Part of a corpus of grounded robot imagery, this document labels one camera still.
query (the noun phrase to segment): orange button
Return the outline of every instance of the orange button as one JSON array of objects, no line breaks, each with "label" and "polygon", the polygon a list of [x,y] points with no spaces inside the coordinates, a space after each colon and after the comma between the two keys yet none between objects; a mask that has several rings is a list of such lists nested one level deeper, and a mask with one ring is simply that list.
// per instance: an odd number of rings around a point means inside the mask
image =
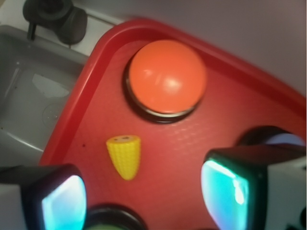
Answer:
[{"label": "orange button", "polygon": [[129,79],[139,102],[162,114],[195,106],[207,85],[206,67],[200,56],[173,40],[155,41],[140,49],[131,62]]}]

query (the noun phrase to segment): red tray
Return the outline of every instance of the red tray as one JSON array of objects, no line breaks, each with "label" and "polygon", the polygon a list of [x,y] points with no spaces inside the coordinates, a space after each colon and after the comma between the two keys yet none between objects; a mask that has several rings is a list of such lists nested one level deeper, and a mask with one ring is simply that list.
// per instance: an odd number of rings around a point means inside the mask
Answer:
[{"label": "red tray", "polygon": [[[208,69],[200,106],[168,125],[140,119],[121,88],[128,60],[145,44],[176,39],[194,48]],[[306,139],[306,99],[271,75],[167,25],[146,19],[108,31],[89,57],[41,159],[73,163],[85,180],[89,207],[114,202],[138,212],[150,229],[214,227],[201,195],[201,166],[211,148],[229,147],[248,129],[279,126]],[[142,139],[139,172],[124,181],[105,141]]]}]

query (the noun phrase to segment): white wall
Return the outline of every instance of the white wall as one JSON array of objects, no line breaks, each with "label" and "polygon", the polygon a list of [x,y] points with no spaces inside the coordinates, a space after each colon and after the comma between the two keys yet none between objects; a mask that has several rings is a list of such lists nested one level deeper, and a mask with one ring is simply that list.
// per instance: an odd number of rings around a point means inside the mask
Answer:
[{"label": "white wall", "polygon": [[128,20],[177,27],[273,74],[306,96],[305,0],[75,0]]}]

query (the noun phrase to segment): cyan light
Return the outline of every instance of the cyan light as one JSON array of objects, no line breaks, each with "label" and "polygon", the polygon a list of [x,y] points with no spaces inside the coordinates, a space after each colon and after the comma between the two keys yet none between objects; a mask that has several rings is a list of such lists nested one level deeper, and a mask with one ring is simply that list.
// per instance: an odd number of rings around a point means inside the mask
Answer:
[{"label": "cyan light", "polygon": [[42,200],[46,230],[81,230],[86,215],[86,191],[81,177],[73,175]]},{"label": "cyan light", "polygon": [[248,218],[248,181],[214,160],[201,169],[206,207],[220,229],[245,230]]}]

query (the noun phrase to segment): yellow corn toy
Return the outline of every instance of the yellow corn toy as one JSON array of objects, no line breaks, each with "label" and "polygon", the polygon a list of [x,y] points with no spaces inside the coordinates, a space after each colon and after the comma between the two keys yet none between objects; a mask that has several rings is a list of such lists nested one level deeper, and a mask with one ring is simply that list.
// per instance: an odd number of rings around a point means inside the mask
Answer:
[{"label": "yellow corn toy", "polygon": [[106,147],[120,176],[132,180],[139,170],[141,139],[135,135],[117,136],[107,140]]}]

